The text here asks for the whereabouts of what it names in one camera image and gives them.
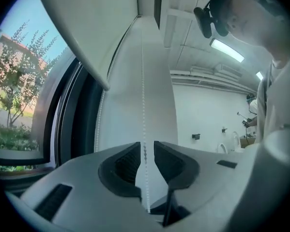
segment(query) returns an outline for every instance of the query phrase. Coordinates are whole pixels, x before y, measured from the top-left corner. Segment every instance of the ceiling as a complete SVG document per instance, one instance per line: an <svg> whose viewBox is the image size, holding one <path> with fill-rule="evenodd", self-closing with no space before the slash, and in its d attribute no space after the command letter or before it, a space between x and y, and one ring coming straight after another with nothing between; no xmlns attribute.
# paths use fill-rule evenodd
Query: ceiling
<svg viewBox="0 0 290 232"><path fill-rule="evenodd" d="M240 85L258 89L260 80L256 73L265 73L271 62L270 54L261 47L247 45L231 35L221 37L212 26L212 38L219 39L245 57L242 63L210 47L212 38L206 39L195 20L193 9L204 7L209 0L162 0L160 31L168 51L171 73L173 70L206 72L214 74L217 65L223 64L237 70Z"/></svg>

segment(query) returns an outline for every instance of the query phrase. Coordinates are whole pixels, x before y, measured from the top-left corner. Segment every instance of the tree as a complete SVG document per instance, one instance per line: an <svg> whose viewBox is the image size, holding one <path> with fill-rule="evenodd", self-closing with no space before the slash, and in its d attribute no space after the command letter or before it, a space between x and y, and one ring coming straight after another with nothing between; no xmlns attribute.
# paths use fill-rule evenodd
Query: tree
<svg viewBox="0 0 290 232"><path fill-rule="evenodd" d="M0 56L0 103L8 111L7 127L23 116L26 107L36 105L38 94L48 72L60 56L44 61L46 53L52 47L57 37L44 46L48 30L37 38L36 31L28 45L19 50L17 47L27 36L23 30L28 22L14 33L12 43L3 45Z"/></svg>

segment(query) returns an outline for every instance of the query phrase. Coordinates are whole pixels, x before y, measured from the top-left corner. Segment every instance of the fluorescent light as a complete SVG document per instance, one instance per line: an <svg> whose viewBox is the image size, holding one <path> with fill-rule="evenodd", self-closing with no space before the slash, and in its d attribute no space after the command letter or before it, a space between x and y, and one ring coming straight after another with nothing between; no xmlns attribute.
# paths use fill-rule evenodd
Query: fluorescent light
<svg viewBox="0 0 290 232"><path fill-rule="evenodd" d="M257 75L257 77L262 81L263 76L262 76L261 72L258 72L256 75Z"/></svg>
<svg viewBox="0 0 290 232"><path fill-rule="evenodd" d="M225 54L228 54L230 57L236 59L237 61L239 61L240 63L245 59L242 55L240 55L237 51L235 51L234 49L232 49L231 47L229 47L228 45L222 43L219 40L214 39L210 46L212 48L215 48Z"/></svg>

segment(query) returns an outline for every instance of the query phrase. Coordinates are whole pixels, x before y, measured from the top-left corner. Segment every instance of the grass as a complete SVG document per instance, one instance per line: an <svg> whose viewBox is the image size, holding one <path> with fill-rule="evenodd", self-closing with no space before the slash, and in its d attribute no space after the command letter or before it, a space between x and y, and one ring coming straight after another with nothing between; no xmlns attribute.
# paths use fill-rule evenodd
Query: grass
<svg viewBox="0 0 290 232"><path fill-rule="evenodd" d="M0 102L0 109L4 109L1 102ZM12 114L15 114L16 113L16 110L13 108L11 109L10 111ZM30 113L30 112L27 112L27 111L23 111L23 117L30 117L30 118L33 118L33 113Z"/></svg>

